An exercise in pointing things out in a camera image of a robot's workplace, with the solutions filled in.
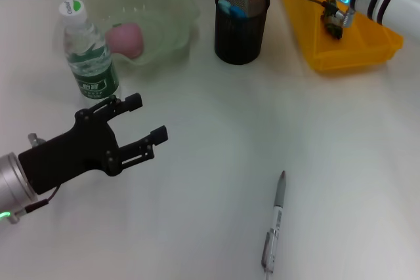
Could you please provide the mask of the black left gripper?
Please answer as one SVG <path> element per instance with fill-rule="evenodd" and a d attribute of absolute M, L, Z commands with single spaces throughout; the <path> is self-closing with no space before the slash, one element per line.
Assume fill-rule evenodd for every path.
<path fill-rule="evenodd" d="M 90 170 L 116 176 L 153 159 L 154 146 L 168 141 L 166 126 L 119 147 L 108 124 L 114 117 L 142 106 L 139 93 L 124 100 L 111 95 L 89 110 L 77 112 L 75 124 L 68 132 L 19 154 L 18 160 L 35 193 L 45 193 Z"/>

